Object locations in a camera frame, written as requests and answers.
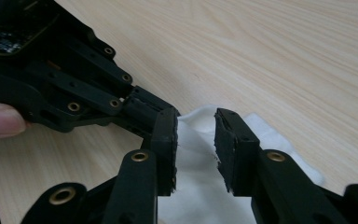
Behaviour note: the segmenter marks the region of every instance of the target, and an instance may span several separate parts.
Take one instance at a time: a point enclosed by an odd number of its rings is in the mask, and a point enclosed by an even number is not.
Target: white fabric
[[[224,179],[217,170],[213,145],[216,109],[215,105],[206,105],[179,117],[176,192],[171,197],[158,197],[158,223],[255,223],[250,198],[227,193]],[[263,149],[286,152],[313,183],[323,183],[322,175],[307,165],[290,142],[257,114],[242,119],[257,135]]]

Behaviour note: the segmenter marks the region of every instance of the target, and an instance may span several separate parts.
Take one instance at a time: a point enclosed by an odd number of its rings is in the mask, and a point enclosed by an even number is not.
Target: wooden table
[[[358,183],[358,1],[58,1],[117,51],[134,84],[182,114],[255,112],[342,193]],[[0,140],[0,215],[19,223],[46,189],[117,174],[141,138],[115,125]]]

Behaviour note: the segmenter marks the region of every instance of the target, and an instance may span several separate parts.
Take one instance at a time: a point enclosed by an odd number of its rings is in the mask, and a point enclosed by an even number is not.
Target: light wood grain surface
[[[60,0],[117,51],[134,84],[182,114],[257,113],[342,193],[358,183],[358,1]],[[139,137],[115,125],[0,140],[0,215],[19,223],[46,189],[116,175]]]

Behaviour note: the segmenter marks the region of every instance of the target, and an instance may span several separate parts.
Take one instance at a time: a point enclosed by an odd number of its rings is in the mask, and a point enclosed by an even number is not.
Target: white cloth
[[[224,179],[217,170],[213,145],[216,109],[215,105],[206,105],[179,117],[176,191],[171,197],[158,197],[158,223],[255,223],[250,198],[227,193]],[[257,135],[263,149],[284,151],[313,183],[323,183],[322,175],[307,165],[290,142],[257,114],[242,119]]]

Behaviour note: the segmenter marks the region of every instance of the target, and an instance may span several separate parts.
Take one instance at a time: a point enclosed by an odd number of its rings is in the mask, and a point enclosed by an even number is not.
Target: crumpled cloth
[[[213,141],[216,109],[216,105],[206,105],[178,118],[176,191],[171,197],[158,197],[159,224],[256,223],[251,199],[227,193],[224,179],[217,170]],[[323,183],[323,176],[257,114],[242,119],[260,140],[261,148],[289,154],[313,183]]]

